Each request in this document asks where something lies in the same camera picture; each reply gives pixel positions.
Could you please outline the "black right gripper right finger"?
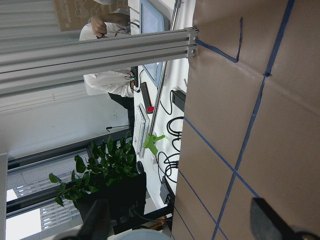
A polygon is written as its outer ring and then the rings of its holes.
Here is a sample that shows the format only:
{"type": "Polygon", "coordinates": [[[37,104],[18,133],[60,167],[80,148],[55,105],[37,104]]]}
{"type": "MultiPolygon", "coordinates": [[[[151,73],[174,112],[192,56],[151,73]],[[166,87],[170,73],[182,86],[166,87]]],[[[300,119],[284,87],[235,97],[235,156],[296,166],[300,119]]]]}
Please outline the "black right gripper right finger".
{"type": "Polygon", "coordinates": [[[252,198],[250,230],[256,240],[297,240],[294,231],[263,198],[252,198]]]}

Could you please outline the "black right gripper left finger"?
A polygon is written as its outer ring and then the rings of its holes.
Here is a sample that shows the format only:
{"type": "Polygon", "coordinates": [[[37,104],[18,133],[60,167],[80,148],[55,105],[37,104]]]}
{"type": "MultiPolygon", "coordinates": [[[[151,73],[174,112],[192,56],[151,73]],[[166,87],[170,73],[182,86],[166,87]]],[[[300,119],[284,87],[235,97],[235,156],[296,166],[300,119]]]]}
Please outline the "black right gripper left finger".
{"type": "Polygon", "coordinates": [[[77,233],[78,240],[106,240],[110,231],[110,211],[107,199],[99,199],[90,208],[77,233]]]}

